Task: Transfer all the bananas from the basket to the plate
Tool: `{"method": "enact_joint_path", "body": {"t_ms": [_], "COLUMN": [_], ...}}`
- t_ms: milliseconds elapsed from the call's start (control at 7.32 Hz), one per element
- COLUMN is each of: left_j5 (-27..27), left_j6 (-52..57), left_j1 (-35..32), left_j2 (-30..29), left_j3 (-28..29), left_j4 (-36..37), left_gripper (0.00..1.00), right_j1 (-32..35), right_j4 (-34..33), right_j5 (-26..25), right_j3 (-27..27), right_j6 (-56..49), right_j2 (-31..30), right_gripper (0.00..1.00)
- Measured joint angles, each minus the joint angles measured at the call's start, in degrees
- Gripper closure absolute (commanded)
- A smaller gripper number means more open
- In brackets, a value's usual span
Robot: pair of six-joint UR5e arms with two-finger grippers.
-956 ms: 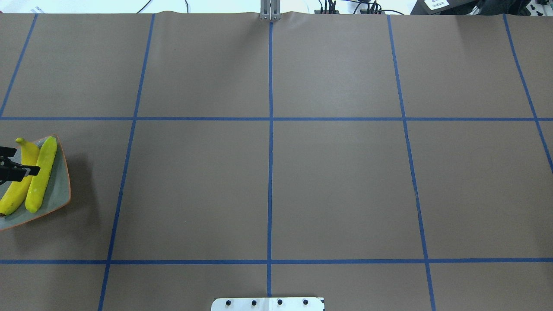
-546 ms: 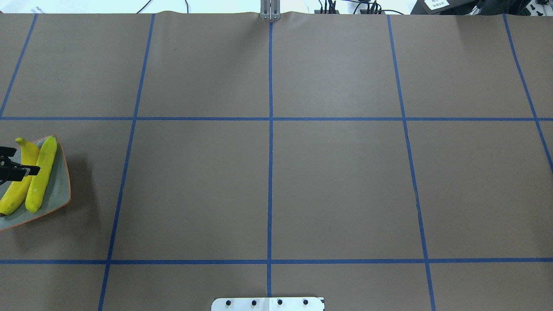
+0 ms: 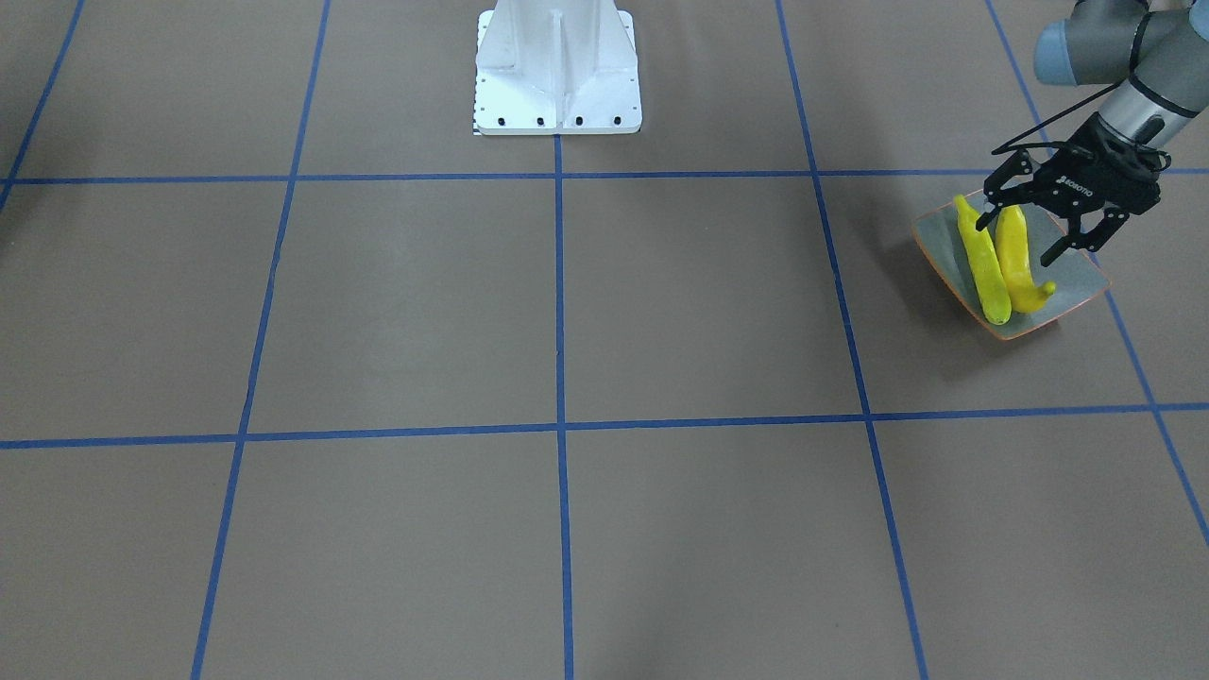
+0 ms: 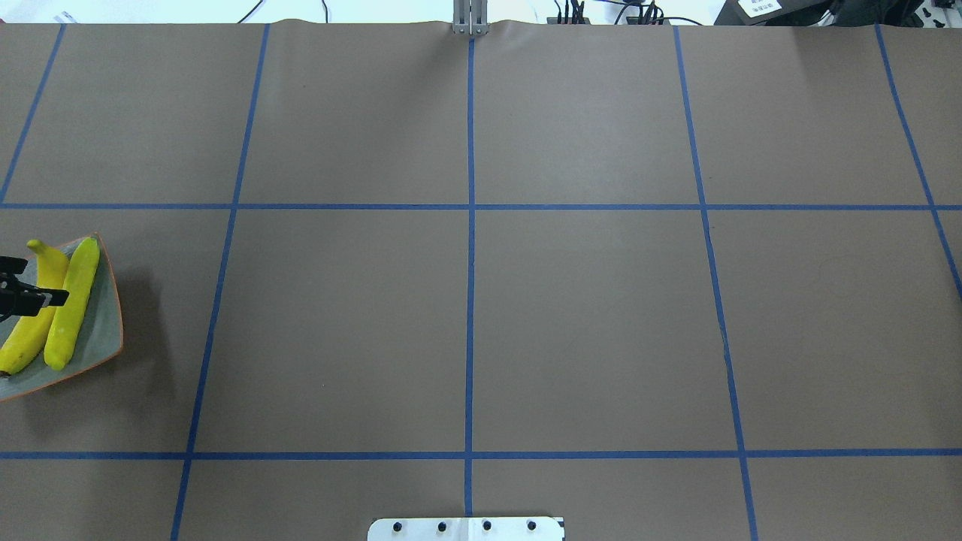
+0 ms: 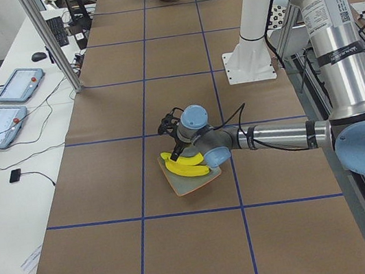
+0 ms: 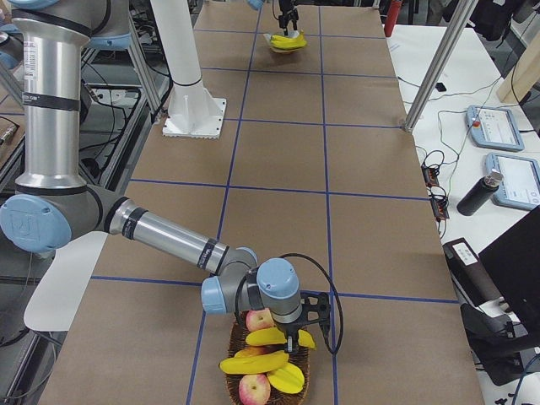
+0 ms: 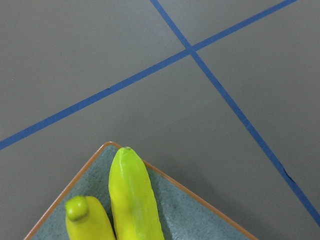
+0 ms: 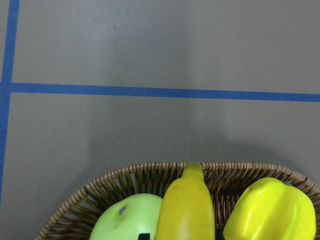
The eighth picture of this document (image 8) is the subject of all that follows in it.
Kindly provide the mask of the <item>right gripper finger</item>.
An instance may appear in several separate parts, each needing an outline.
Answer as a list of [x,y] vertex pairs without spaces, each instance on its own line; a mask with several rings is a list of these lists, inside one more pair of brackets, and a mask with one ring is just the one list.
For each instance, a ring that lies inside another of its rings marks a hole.
[[150,240],[150,233],[140,233],[138,240]]

